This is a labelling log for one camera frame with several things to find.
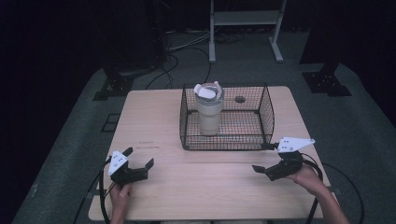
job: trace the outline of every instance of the cup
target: cup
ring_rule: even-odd
[[[216,135],[219,132],[220,112],[224,105],[223,88],[216,81],[198,84],[194,91],[200,131],[203,135]]]

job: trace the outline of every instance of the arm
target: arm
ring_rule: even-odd
[[[305,188],[310,194],[317,197],[323,212],[323,218],[326,223],[349,223],[340,205],[334,199],[332,193],[318,178],[312,167],[304,164],[298,173],[289,175],[287,178],[293,180],[296,184],[299,184],[301,187]]]
[[[132,184],[127,184],[121,189],[118,184],[113,183],[114,187],[110,191],[113,212],[111,214],[111,224],[122,224],[128,209],[129,196],[132,191]]]

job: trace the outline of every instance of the white metal stand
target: white metal stand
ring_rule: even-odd
[[[225,11],[215,12],[214,0],[210,2],[210,40],[209,40],[209,61],[216,61],[215,52],[215,26],[218,25],[263,25],[275,24],[274,36],[269,38],[271,47],[278,63],[283,63],[283,57],[277,46],[280,25],[283,20],[287,0],[282,0],[280,10],[268,11]]]

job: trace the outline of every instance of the wire basket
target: wire basket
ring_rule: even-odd
[[[187,150],[243,151],[271,148],[274,109],[267,85],[220,83],[224,106],[219,132],[205,136],[200,132],[195,101],[195,84],[185,84],[180,106],[180,140]]]

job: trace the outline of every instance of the metal stand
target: metal stand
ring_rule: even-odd
[[[334,75],[339,62],[327,61],[319,72],[305,72],[304,79],[313,93],[327,93],[329,96],[352,95],[346,86],[341,85]]]
[[[105,101],[108,97],[126,96],[134,84],[134,78],[130,79],[120,75],[114,67],[104,66],[107,80],[100,91],[93,97],[94,101]]]
[[[274,36],[270,37],[270,44],[278,63],[283,63],[283,57],[277,46],[280,25],[283,20],[287,0],[282,1],[280,10],[268,11],[225,11],[215,12],[214,0],[210,2],[210,40],[209,40],[209,61],[216,61],[215,52],[215,26],[218,25],[265,25],[275,24]]]

